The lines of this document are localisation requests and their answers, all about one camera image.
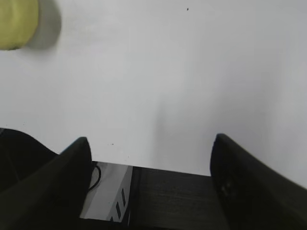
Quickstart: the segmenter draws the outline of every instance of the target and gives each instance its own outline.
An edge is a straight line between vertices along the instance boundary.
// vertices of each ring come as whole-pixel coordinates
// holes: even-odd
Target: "white surface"
[[[98,163],[102,171],[100,183],[90,191],[85,199],[80,218],[110,220],[113,216],[115,222],[121,222],[127,209],[132,167],[119,164]],[[97,169],[93,172],[92,182],[98,178]],[[124,188],[126,205],[123,205],[121,190]],[[121,210],[121,218],[118,219],[116,203]]]
[[[306,0],[58,5],[56,46],[0,52],[0,127],[56,152],[87,136],[96,161],[206,175],[224,132],[307,187]]]

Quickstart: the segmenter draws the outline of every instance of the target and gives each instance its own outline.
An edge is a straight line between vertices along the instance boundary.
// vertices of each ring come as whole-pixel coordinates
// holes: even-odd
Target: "dark wooden floor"
[[[227,230],[211,177],[142,169],[134,226]]]

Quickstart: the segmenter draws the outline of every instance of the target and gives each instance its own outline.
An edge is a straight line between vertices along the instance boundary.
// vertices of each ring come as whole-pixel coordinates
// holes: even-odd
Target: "yellow object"
[[[38,0],[0,0],[0,49],[24,46],[38,25]]]

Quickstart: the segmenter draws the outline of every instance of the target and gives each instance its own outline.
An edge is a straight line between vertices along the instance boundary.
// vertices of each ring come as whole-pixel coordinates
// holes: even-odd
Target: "black cable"
[[[93,190],[100,182],[100,179],[101,179],[101,169],[98,165],[95,165],[95,168],[98,169],[98,179],[97,181],[95,182],[95,184],[93,184],[89,189],[88,191],[91,191]]]

